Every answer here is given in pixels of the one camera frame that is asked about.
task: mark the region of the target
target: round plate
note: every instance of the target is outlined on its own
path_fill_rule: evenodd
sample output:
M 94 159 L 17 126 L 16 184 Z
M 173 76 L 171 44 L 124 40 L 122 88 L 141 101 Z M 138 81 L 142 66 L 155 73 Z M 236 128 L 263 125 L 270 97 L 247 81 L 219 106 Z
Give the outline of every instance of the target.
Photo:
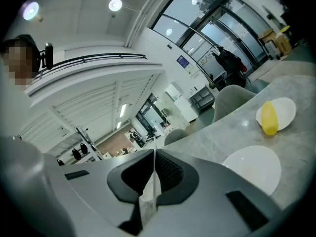
M 281 164 L 277 155 L 263 146 L 250 146 L 231 154 L 223 165 L 271 195 L 281 177 Z
M 293 119 L 296 114 L 296 105 L 292 99 L 287 97 L 277 98 L 271 101 L 277 115 L 278 120 L 278 131 L 286 128 Z M 260 125 L 262 125 L 261 120 L 261 110 L 262 107 L 257 111 L 256 119 Z

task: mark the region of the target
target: gray tabletop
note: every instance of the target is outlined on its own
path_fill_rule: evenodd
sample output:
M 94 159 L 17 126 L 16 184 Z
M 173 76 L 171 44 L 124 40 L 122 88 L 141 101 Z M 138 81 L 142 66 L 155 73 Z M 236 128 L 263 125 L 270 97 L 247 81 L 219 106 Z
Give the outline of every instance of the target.
M 279 97 L 297 107 L 294 121 L 274 137 L 265 136 L 255 119 L 257 110 Z M 281 178 L 272 199 L 284 209 L 304 194 L 316 166 L 316 78 L 283 76 L 253 99 L 208 127 L 163 147 L 222 163 L 233 152 L 253 145 L 272 149 L 281 163 Z

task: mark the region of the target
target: black railing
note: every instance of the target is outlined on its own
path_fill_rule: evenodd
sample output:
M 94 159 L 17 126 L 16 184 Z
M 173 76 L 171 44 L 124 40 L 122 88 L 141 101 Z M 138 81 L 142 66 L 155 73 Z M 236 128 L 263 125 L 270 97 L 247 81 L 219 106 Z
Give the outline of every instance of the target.
M 98 61 L 98 60 L 111 60 L 111 59 L 147 59 L 145 54 L 136 54 L 136 53 L 100 53 L 100 54 L 91 54 L 72 58 L 66 61 L 58 62 L 53 65 L 51 70 L 47 68 L 39 70 L 38 74 L 34 77 L 32 84 L 40 80 L 43 76 L 47 74 L 52 74 L 62 69 L 69 68 L 75 65 L 79 65 L 86 62 Z

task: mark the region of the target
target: ceiling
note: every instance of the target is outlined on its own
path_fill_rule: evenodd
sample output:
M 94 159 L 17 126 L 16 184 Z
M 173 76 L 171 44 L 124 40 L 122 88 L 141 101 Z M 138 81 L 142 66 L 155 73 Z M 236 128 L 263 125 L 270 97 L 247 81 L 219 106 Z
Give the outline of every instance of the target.
M 124 45 L 137 12 L 122 8 L 117 12 L 109 10 L 110 0 L 35 0 L 40 5 L 39 15 L 43 21 L 34 18 L 26 21 L 19 14 L 11 25 L 6 38 L 18 34 L 31 34 L 39 49 L 46 42 L 54 48 L 86 41 L 116 41 Z M 146 0 L 122 0 L 123 5 L 141 10 Z
M 31 108 L 20 135 L 42 153 L 56 157 L 80 141 L 75 126 L 88 128 L 89 137 L 96 141 L 116 130 L 118 122 L 131 118 L 158 75 L 151 71 L 121 72 L 66 87 Z M 123 104 L 127 106 L 120 118 Z

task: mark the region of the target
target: yellow fruit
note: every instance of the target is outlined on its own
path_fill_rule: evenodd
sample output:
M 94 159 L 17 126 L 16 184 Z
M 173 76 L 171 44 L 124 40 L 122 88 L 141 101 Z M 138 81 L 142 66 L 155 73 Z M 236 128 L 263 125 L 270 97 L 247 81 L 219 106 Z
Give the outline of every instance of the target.
M 278 130 L 276 111 L 270 101 L 262 106 L 261 111 L 262 129 L 267 135 L 275 135 Z

